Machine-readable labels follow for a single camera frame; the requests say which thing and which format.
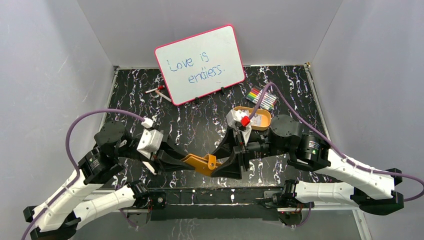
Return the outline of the orange leather card holder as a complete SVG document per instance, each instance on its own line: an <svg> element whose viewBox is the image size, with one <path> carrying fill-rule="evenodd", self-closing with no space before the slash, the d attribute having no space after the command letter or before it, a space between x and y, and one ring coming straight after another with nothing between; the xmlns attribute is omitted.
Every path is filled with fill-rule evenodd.
<svg viewBox="0 0 424 240"><path fill-rule="evenodd" d="M217 161L217 157L212 154L206 154L204 157L200 157L190 153L181 161L194 167L197 173L208 177L211 177L212 173L222 165L222 163Z"/></svg>

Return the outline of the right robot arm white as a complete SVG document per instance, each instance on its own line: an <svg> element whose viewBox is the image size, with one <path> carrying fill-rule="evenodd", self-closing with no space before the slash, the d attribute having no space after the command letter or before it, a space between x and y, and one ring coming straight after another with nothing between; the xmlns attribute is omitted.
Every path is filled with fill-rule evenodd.
<svg viewBox="0 0 424 240"><path fill-rule="evenodd" d="M345 160L322 138L304 133L301 123L289 115L273 117L268 129L259 133L252 133L249 118L243 112L236 117L229 115L227 123L223 140L212 152L224 163L211 177L239 180L251 160L287 155L287 164L297 170L336 179L333 183L286 180L281 191L265 194L263 203L268 208L327 202L386 216L404 207L404 196L395 191L402 181L398 169L381 174L356 160Z"/></svg>

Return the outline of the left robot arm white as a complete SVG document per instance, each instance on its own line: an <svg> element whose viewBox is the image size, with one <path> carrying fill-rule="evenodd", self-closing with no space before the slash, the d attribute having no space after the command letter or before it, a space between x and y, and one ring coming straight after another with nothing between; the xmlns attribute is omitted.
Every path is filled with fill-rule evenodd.
<svg viewBox="0 0 424 240"><path fill-rule="evenodd" d="M140 138L135 138L122 122L109 121L94 140L93 149L78 162L71 176L51 197L40 205L24 209L25 220L33 224L30 232L33 240L68 240L85 224L108 213L151 206L155 195L140 180L86 200L124 169L120 158L141 161L153 174L192 169L184 162L185 152L152 122L145 125Z"/></svg>

